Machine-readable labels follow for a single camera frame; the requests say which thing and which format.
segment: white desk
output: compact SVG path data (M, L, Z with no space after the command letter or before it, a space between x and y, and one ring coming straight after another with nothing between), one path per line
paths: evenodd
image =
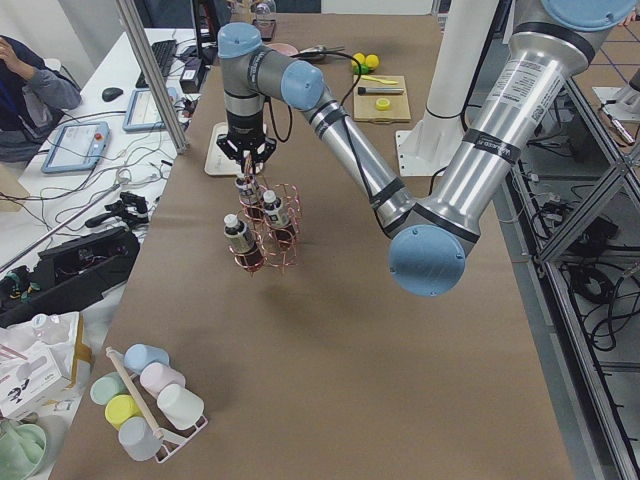
M178 54L188 45L193 44L193 31L188 29L153 29L147 31L147 37L150 43L175 38L179 42ZM182 94L179 84L181 73L180 65L181 62L176 60L173 70L176 74L169 77L167 86L175 87L176 90ZM123 34L87 82L87 85L83 88L82 104L75 110L69 111L69 114L77 118L99 112L124 112L127 109L131 92L135 89L135 82L139 73L140 67L135 60L126 35ZM119 87L124 90L124 94L116 100L106 103L101 98L101 93L106 87ZM84 227L84 221L87 218L104 213L104 205L115 202L119 198L120 192L126 190L131 190L137 195L145 196L151 214L153 211L153 202L161 195L165 180L159 179L158 181L141 186L137 184L153 180L150 176L154 174L159 175L159 168L164 177L168 176L170 167L161 164L161 161L168 160L172 162L176 156L176 151L171 139L164 131L135 134L126 133L122 129L124 113L110 116L92 116L80 121L92 120L104 120L108 122L111 130L108 146L103 153L105 158L100 160L92 174L92 177L97 178L97 181L79 192L72 193L60 199L44 202L44 218L49 225L52 226L57 225L59 221L63 221L65 218L69 218L76 210L61 214L57 219L56 214L68 208L85 205L97 192L101 192L113 185L116 180L116 169L114 167L125 164L133 165L130 168L131 183L111 192L103 201L99 202L99 204L87 211L85 215L69 225L74 229L80 228L79 231L72 232L68 229L63 229L61 233L86 235L92 231L96 231L97 229L90 230ZM52 133L50 139L53 139L54 135L55 132ZM42 149L48 149L49 147L50 144L45 142ZM88 176L86 172L45 175L40 170L44 159L44 154L36 155L19 179L20 183L32 196L57 196L63 193L63 191L53 190L52 188L74 189L81 185ZM42 202L29 201L25 202L25 205L36 215L42 215ZM2 245L2 249L0 249L0 264L7 262L26 245L34 242L47 232L47 228L29 215L24 209L16 213L1 212L0 225L2 226L2 228L0 228L0 244ZM106 222L104 228L108 225L113 225L113 222ZM13 267L27 265L32 269L38 261L38 251L42 251L53 245L59 245L70 238L71 237L68 236L55 235L50 241L45 241L31 253L18 260ZM123 291L124 286L112 289L103 301L92 305L82 312L85 319L86 332L94 354L99 354L100 352L102 342ZM52 440L54 441L51 443L54 444L54 448L50 452L48 464L40 473L33 476L33 479L44 480L49 477L57 450L59 450L66 430L73 420L78 403L79 399L76 399L73 402L58 405L57 407L42 407L38 412L43 420L43 426L45 428L48 427L48 431L53 434L54 439Z

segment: wooden cutting board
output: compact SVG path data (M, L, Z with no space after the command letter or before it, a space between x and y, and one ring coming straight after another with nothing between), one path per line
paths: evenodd
M373 75L376 78L385 80L395 80L397 85L383 85L373 80L360 79L358 86L353 92L353 118L357 122L372 123L395 123L410 122L411 113L409 112L409 97L407 96L407 87L404 82L403 75ZM404 93L401 95L358 95L358 87L401 87ZM379 98L387 98L391 102L389 110L376 110L376 100Z

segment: cup rack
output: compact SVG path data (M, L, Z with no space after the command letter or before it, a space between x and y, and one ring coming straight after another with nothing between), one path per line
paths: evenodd
M178 433L172 432L171 430L167 430L166 428L162 428L158 421L151 413L149 406L145 402L144 398L140 394L140 391L133 383L132 378L135 378L135 375L132 377L127 372L127 369L124 366L124 355L117 351L114 348L107 347L106 355L111 363L113 363L116 372L120 375L120 378L124 382L127 390L129 390L129 394L133 397L138 408L142 412L142 416L146 420L147 424L151 428L153 435L162 440L162 446L158 453L155 455L156 462L164 463L169 460L173 455L178 453L180 449L182 449L193 437L195 437L200 431L207 426L209 421L204 415L201 415L200 418L187 429L190 433L187 436L180 435Z

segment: robotic arm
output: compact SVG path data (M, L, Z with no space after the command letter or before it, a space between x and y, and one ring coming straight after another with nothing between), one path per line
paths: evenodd
M417 295L440 295L462 276L480 238L480 216L564 81L588 68L634 5L518 0L510 59L429 197L411 195L332 97L320 70L265 47L258 30L244 23L228 24L218 38L229 124L218 145L241 164L247 151L254 162L266 161L275 141L262 129L265 98L300 110L366 193L392 239L389 268L396 281Z

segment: person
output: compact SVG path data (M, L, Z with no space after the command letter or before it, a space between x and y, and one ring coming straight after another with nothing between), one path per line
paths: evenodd
M0 161L25 162L56 127L79 90L26 45L0 35Z
M636 6L634 7L634 9L631 10L631 12L629 12L629 15L627 15L625 19L622 20L618 25L620 25L621 27L626 27L631 22L637 20L638 12L640 12L640 0L636 2Z

